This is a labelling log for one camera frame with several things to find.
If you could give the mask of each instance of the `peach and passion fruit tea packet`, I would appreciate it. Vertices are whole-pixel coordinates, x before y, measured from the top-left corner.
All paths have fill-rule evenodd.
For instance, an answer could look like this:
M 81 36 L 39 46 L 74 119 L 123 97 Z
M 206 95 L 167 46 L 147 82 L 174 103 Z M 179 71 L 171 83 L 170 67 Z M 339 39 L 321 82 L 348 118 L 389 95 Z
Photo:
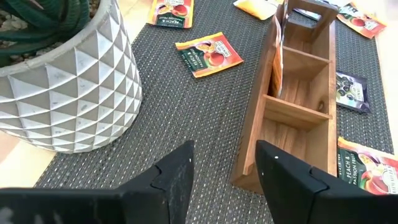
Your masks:
M 156 26 L 191 28 L 193 0 L 154 0 L 148 23 Z
M 222 32 L 185 43 L 175 43 L 175 46 L 195 78 L 205 77 L 243 62 Z

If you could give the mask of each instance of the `wooden organizer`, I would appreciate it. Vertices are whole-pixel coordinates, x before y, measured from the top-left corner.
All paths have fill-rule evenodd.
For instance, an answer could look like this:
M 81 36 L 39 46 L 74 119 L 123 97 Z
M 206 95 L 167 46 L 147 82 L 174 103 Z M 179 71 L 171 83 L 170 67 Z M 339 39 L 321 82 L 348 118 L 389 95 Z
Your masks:
M 294 8 L 322 17 L 315 26 L 291 18 L 286 21 L 282 94 L 274 98 L 267 93 L 275 57 L 276 22 L 282 22 Z M 266 35 L 261 67 L 246 112 L 231 176 L 234 185 L 262 193 L 254 159 L 259 139 L 336 175 L 336 15 L 334 7 L 310 0 L 289 0 L 286 12 L 279 6 Z

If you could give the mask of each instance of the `black object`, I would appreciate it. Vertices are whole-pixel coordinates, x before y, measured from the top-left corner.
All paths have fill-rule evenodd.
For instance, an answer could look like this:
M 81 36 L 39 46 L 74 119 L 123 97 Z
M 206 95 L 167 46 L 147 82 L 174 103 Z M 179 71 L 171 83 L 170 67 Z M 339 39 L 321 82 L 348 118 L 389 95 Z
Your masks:
M 0 223 L 185 223 L 193 141 L 114 190 L 2 189 Z
M 258 141 L 256 164 L 275 224 L 398 223 L 396 195 L 373 195 Z

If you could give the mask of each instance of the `textured ceramic pot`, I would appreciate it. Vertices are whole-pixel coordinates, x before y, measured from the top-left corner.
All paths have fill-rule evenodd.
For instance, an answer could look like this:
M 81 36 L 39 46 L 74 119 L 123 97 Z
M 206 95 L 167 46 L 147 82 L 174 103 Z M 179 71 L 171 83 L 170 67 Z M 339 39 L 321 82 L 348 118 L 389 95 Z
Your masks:
M 115 0 L 60 47 L 0 68 L 0 129 L 37 147 L 87 152 L 136 118 L 141 82 Z

